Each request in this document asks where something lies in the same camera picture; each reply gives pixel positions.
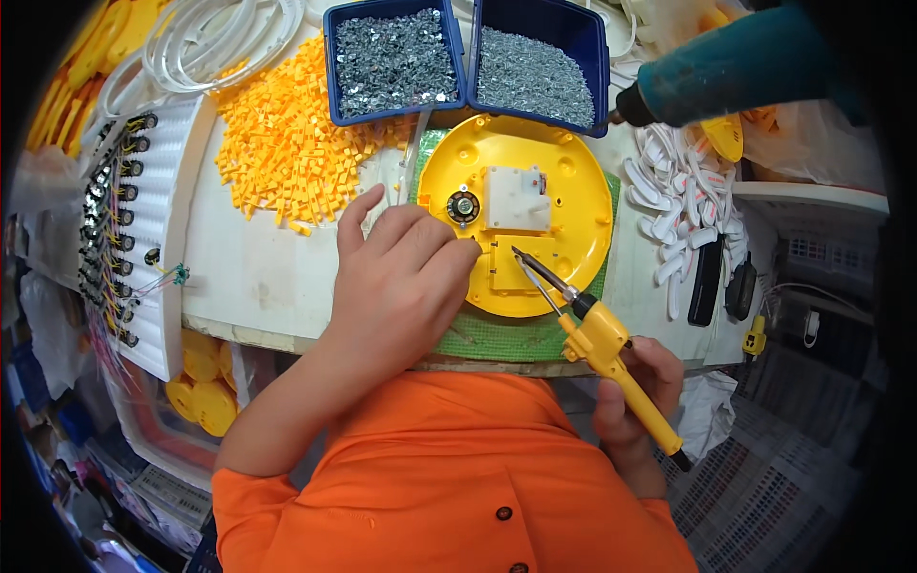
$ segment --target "silver sequin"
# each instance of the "silver sequin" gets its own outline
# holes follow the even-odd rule
[[[426,8],[393,18],[351,18],[337,26],[341,115],[455,102],[456,74],[443,39],[441,15]]]
[[[481,30],[477,99],[539,116],[591,126],[592,93],[579,64],[560,48],[493,28]]]

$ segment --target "green mat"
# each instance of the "green mat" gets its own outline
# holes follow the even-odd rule
[[[409,201],[417,202],[417,186],[420,173],[424,170],[433,149],[446,136],[447,129],[429,129],[420,138],[420,152],[414,167],[414,178]],[[621,180],[605,173],[608,191],[612,194],[612,208],[615,218],[618,214],[618,193]],[[602,298],[602,287],[605,284],[605,272],[608,269],[608,258],[595,275],[586,292]],[[564,307],[570,316],[573,312]],[[567,333],[561,330],[557,317],[544,314],[532,318],[507,318],[496,314],[485,313],[480,308],[465,303],[458,312],[452,326],[446,331],[439,344],[433,349],[437,354],[478,360],[498,360],[502,362],[543,362],[560,358]]]

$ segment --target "yellow soldering iron handle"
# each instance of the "yellow soldering iron handle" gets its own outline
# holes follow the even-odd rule
[[[595,303],[586,313],[580,327],[564,314],[558,319],[569,335],[564,342],[564,356],[570,362],[585,358],[603,378],[613,379],[624,392],[624,401],[667,456],[672,456],[684,443],[668,425],[665,416],[649,399],[643,388],[630,375],[618,354],[629,339],[621,321],[602,303]]]

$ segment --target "orange shirt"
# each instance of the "orange shirt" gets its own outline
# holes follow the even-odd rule
[[[227,573],[697,570],[543,380],[405,372],[329,430],[302,492],[221,469],[213,493]]]

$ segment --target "soldering iron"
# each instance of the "soldering iron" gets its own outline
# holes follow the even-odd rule
[[[585,358],[600,376],[616,381],[624,393],[624,402],[656,440],[662,451],[675,462],[681,471],[691,471],[691,461],[681,451],[684,440],[668,425],[666,418],[630,375],[621,357],[618,356],[622,348],[632,346],[630,335],[627,334],[627,329],[624,328],[621,321],[594,296],[587,292],[580,292],[576,287],[565,283],[558,275],[538,262],[535,257],[516,247],[513,247],[513,253],[525,275],[535,284],[554,312],[558,314],[560,327],[569,335],[564,341],[564,357],[570,362]],[[547,295],[545,287],[541,285],[539,276],[560,292],[576,317],[582,321],[579,326],[573,322],[569,314],[560,312],[558,306]]]

